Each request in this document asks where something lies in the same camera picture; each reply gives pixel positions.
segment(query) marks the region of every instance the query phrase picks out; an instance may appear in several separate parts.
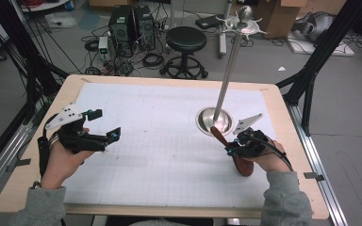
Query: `person's left hand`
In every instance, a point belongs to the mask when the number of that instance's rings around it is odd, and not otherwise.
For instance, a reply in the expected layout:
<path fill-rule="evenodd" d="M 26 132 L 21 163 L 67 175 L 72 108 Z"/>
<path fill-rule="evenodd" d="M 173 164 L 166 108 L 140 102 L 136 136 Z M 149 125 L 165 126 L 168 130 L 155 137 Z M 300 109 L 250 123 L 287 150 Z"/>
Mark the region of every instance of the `person's left hand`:
<path fill-rule="evenodd" d="M 46 172 L 41 178 L 41 188 L 58 189 L 61 184 L 72 176 L 85 159 L 93 155 L 91 151 L 72 153 L 63 147 L 60 141 L 51 145 L 51 153 Z"/>

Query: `round stool seat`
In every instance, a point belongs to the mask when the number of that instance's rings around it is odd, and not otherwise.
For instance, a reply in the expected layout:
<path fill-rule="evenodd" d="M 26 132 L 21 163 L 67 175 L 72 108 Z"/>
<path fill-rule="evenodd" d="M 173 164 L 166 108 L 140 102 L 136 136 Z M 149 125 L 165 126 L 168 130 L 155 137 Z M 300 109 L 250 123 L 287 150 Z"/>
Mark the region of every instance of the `round stool seat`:
<path fill-rule="evenodd" d="M 166 42 L 176 51 L 193 53 L 205 47 L 206 36 L 196 28 L 178 26 L 167 32 Z"/>

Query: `hand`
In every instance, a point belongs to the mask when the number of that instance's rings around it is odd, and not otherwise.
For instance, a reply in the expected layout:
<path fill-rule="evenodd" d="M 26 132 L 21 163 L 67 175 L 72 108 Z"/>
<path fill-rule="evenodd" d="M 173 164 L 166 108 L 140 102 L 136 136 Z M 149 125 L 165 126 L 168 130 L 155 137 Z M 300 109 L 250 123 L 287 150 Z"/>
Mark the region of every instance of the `hand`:
<path fill-rule="evenodd" d="M 284 147 L 277 141 L 274 141 L 274 145 L 281 153 L 285 152 Z M 270 150 L 270 148 L 266 148 L 263 151 L 263 154 L 260 155 L 259 157 L 245 158 L 245 159 L 256 162 L 266 172 L 290 171 L 287 164 L 272 150 Z"/>
<path fill-rule="evenodd" d="M 72 176 L 84 160 L 93 153 L 91 151 L 81 151 L 74 154 L 65 149 L 60 141 L 55 141 L 51 145 L 48 166 L 41 179 L 41 188 L 60 188 L 64 180 Z"/>

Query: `brown handle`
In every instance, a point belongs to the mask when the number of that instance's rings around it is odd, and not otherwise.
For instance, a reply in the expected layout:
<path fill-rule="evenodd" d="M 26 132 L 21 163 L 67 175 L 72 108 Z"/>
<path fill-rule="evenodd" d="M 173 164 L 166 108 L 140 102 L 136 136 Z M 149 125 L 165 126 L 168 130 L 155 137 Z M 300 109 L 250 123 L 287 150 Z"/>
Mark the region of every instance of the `brown handle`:
<path fill-rule="evenodd" d="M 222 133 L 220 133 L 219 129 L 211 126 L 210 132 L 219 142 L 225 146 L 225 148 L 230 147 L 230 144 L 224 138 Z M 234 160 L 235 167 L 242 176 L 248 177 L 254 172 L 254 162 L 240 158 L 234 154 L 232 155 L 232 159 Z"/>

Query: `table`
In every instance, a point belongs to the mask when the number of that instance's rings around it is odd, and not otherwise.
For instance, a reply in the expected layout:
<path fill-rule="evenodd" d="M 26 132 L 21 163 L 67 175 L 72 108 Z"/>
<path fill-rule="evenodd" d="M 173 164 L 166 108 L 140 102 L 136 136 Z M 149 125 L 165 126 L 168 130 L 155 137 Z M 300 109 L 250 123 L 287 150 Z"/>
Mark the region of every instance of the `table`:
<path fill-rule="evenodd" d="M 155 78 L 104 77 L 88 75 L 69 76 L 57 98 L 52 103 L 46 117 L 42 121 L 59 112 L 69 102 L 74 102 L 82 86 L 86 83 L 132 84 L 144 86 L 168 86 L 190 88 L 220 89 L 221 82 L 189 81 Z M 304 172 L 311 172 L 304 149 L 296 134 L 281 93 L 277 86 L 270 84 L 230 83 L 230 89 L 248 89 L 261 91 L 270 114 L 273 130 L 277 140 L 287 150 L 288 158 L 298 172 L 300 188 L 304 191 L 313 209 L 314 219 L 326 219 L 329 216 L 325 202 L 316 180 L 305 179 Z M 37 138 L 41 135 L 41 126 L 25 150 L 22 159 L 31 158 L 31 164 L 15 169 L 0 194 L 0 212 L 16 212 L 25 207 L 27 189 L 34 181 L 39 180 Z M 204 208 L 204 207 L 159 207 L 130 205 L 95 205 L 95 204 L 65 204 L 69 214 L 94 215 L 133 215 L 160 217 L 201 217 L 201 218 L 260 218 L 260 210 L 238 208 Z"/>

